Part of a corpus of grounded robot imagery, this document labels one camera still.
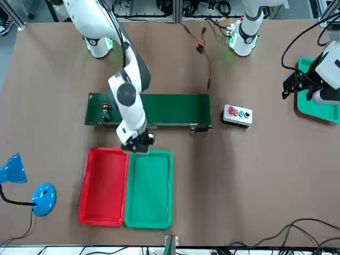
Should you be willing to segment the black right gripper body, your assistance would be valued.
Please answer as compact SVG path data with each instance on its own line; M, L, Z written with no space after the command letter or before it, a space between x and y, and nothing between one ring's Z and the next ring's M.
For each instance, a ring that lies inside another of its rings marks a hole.
M121 145L121 149L128 153L148 154L149 148L154 144L155 140L155 133L145 131L143 134L138 135L133 139L130 137L126 144Z

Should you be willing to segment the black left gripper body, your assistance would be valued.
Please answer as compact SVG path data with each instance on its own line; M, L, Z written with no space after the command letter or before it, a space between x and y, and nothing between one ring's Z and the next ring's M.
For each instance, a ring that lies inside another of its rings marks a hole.
M294 78L293 91L320 90L323 88L322 78L315 70L309 70L307 73L295 70Z

